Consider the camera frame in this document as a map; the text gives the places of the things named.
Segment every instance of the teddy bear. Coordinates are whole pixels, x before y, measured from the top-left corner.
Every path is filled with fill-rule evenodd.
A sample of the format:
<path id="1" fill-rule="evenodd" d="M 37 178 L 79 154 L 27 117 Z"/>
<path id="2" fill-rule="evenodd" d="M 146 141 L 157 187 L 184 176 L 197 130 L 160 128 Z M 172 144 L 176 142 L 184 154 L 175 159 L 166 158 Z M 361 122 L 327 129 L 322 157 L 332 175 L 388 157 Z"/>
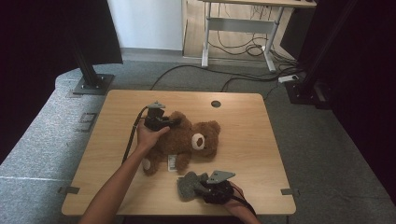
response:
<path id="1" fill-rule="evenodd" d="M 177 155 L 175 167 L 178 171 L 185 170 L 191 156 L 212 159 L 216 156 L 219 144 L 220 126 L 215 120 L 191 124 L 186 116 L 175 111 L 169 116 L 180 123 L 163 134 L 143 159 L 143 171 L 146 175 L 154 175 L 159 163 L 168 155 Z"/>

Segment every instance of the forearm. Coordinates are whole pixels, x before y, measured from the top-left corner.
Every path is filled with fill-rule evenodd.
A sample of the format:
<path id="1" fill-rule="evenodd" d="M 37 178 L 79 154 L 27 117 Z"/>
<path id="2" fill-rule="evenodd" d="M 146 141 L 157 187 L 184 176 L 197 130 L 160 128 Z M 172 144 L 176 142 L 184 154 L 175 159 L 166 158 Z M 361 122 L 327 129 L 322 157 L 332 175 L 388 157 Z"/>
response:
<path id="1" fill-rule="evenodd" d="M 238 207 L 234 215 L 245 224 L 260 224 L 260 221 L 245 206 Z"/>
<path id="2" fill-rule="evenodd" d="M 131 185 L 146 150 L 137 147 L 122 166 L 100 188 L 79 223 L 111 223 Z"/>

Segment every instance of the black curtain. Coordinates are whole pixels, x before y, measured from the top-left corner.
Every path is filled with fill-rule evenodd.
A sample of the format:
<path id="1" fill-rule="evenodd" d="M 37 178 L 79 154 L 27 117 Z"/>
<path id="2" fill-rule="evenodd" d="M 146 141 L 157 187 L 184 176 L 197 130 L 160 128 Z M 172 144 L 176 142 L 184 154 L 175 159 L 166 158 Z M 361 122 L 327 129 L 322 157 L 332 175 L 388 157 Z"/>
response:
<path id="1" fill-rule="evenodd" d="M 334 30 L 336 21 L 351 2 L 354 2 L 354 7 L 338 27 L 335 39 L 322 60 L 315 61 L 323 47 L 323 36 Z M 309 76 L 326 82 L 331 88 L 333 113 L 394 203 L 395 24 L 396 6 L 389 0 L 322 0 L 304 43 L 301 61 Z M 317 63 L 317 68 L 309 74 L 314 63 Z"/>
<path id="2" fill-rule="evenodd" d="M 90 63 L 122 58 L 106 0 L 15 0 L 0 8 L 2 162 L 47 102 L 55 78 L 78 68 L 66 30 Z"/>

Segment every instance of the human arm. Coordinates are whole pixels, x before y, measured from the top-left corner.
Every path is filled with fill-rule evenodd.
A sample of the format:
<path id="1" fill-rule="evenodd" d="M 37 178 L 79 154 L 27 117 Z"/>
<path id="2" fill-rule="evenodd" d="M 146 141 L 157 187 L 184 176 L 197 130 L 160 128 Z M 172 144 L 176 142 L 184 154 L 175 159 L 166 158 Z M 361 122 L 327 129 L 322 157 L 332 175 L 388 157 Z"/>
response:
<path id="1" fill-rule="evenodd" d="M 134 175 L 152 147 L 160 136 L 169 131 L 165 127 L 158 132 L 153 132 L 144 126 L 141 119 L 137 125 L 137 146 L 134 152 L 111 176 L 93 197 L 79 223 L 111 223 L 131 185 Z"/>
<path id="2" fill-rule="evenodd" d="M 233 191 L 233 195 L 244 199 L 244 191 L 236 186 L 233 182 L 230 181 L 230 184 L 235 189 Z M 231 199 L 227 203 L 223 205 L 228 212 L 230 212 L 233 216 L 238 217 L 245 224 L 260 224 L 260 221 L 256 218 L 256 216 L 242 203 L 237 200 Z"/>

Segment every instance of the table surface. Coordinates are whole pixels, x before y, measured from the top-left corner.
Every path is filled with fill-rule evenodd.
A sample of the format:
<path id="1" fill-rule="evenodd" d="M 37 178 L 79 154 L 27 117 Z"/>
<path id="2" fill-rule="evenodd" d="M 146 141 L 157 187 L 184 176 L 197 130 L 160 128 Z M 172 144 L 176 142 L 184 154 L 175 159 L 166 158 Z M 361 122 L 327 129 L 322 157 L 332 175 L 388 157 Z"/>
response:
<path id="1" fill-rule="evenodd" d="M 269 7 L 315 7 L 315 1 L 305 0 L 199 0 L 210 3 L 241 4 L 241 5 L 264 5 Z"/>
<path id="2" fill-rule="evenodd" d="M 281 193 L 290 186 L 259 94 L 110 91 L 71 185 L 79 192 L 65 198 L 65 215 L 84 213 L 99 188 L 120 167 L 137 114 L 157 100 L 166 105 L 165 115 L 181 111 L 192 123 L 216 120 L 221 126 L 218 154 L 213 160 L 192 158 L 182 173 L 168 172 L 166 162 L 162 162 L 155 175 L 145 176 L 140 166 L 119 215 L 228 216 L 222 206 L 207 204 L 202 198 L 183 201 L 177 194 L 179 177 L 189 171 L 211 175 L 215 170 L 236 173 L 230 180 L 244 190 L 258 215 L 295 212 L 292 196 Z M 213 107 L 213 101 L 221 106 Z"/>

